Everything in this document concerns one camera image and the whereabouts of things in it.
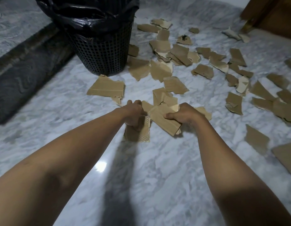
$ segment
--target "person's right hand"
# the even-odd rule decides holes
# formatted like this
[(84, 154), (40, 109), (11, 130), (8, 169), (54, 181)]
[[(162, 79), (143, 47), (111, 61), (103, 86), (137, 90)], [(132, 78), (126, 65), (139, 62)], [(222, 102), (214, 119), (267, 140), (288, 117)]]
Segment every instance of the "person's right hand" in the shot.
[(198, 112), (193, 106), (187, 104), (186, 102), (179, 105), (179, 111), (175, 113), (167, 113), (164, 118), (168, 120), (176, 120), (180, 123), (189, 124), (193, 120), (201, 117), (205, 117), (202, 113)]

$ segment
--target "black plastic basket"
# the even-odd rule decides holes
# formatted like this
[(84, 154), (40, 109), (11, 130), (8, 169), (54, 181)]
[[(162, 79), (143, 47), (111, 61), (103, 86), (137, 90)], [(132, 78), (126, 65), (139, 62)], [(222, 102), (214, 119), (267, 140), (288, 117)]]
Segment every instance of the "black plastic basket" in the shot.
[(126, 23), (108, 39), (85, 38), (66, 33), (74, 51), (93, 74), (111, 75), (121, 72), (127, 62), (133, 22)]

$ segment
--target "black garbage bag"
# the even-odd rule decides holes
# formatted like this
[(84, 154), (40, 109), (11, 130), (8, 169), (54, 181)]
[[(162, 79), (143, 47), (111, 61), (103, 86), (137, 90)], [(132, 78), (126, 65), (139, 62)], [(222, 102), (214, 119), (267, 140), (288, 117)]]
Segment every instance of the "black garbage bag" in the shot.
[(70, 34), (102, 37), (132, 22), (139, 0), (36, 0), (56, 25)]

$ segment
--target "human arm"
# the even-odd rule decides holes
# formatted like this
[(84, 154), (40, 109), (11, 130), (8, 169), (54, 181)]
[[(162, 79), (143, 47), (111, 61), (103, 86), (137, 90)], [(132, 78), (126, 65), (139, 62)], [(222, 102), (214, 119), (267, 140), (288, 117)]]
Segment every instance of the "human arm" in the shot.
[(291, 215), (275, 194), (201, 113), (183, 103), (178, 112), (166, 114), (165, 118), (195, 128), (209, 189), (228, 225), (291, 225)]
[(0, 226), (53, 225), (120, 127), (136, 126), (140, 101), (87, 122), (40, 148), (0, 177)]

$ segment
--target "marble floor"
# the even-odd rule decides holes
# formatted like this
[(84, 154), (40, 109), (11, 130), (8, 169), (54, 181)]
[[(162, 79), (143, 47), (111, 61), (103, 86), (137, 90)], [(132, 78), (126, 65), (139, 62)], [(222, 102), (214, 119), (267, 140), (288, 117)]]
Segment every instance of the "marble floor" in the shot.
[[(165, 11), (156, 3), (143, 3), (137, 11), (131, 43), (140, 47), (140, 58), (154, 58), (148, 42), (156, 35), (137, 31), (136, 24), (164, 18), (173, 23), (171, 43), (175, 43), (178, 35), (187, 33), (194, 42), (191, 50), (208, 46), (228, 55), (226, 61), (229, 49), (239, 48), (248, 64), (246, 69), (255, 73), (252, 84), (259, 79), (274, 95), (280, 89), (266, 79), (268, 73), (283, 74), (291, 81), (291, 70), (283, 63), (291, 57), (290, 46), (260, 33), (253, 35), (248, 44), (221, 34), (226, 27), (241, 24), (237, 19), (240, 9), (204, 0), (172, 3), (172, 7), (165, 5)], [(201, 5), (207, 7), (207, 14)], [(200, 34), (188, 33), (192, 26), (199, 27)], [(251, 105), (251, 94), (243, 99), (244, 115), (232, 114), (225, 107), (225, 99), (235, 89), (227, 86), (225, 74), (215, 69), (212, 80), (192, 76), (190, 71), (195, 66), (174, 67), (173, 76), (179, 77), (190, 90), (175, 96), (180, 103), (205, 106), (212, 113), (210, 122), (216, 131), (291, 213), (291, 175), (270, 151), (261, 156), (244, 141), (245, 124), (270, 137), (269, 149), (291, 142), (291, 127), (271, 112)], [(96, 79), (74, 57), (11, 121), (0, 126), (0, 176), (61, 134), (117, 107), (110, 98), (86, 95)], [(163, 83), (151, 76), (137, 82), (127, 68), (111, 79), (125, 82), (123, 102), (140, 99), (152, 103), (152, 90), (163, 87)], [(182, 137), (173, 138), (152, 123), (150, 131), (150, 143), (134, 144), (122, 141), (122, 127), (65, 206), (55, 226), (224, 225), (208, 189), (192, 130), (184, 128)]]

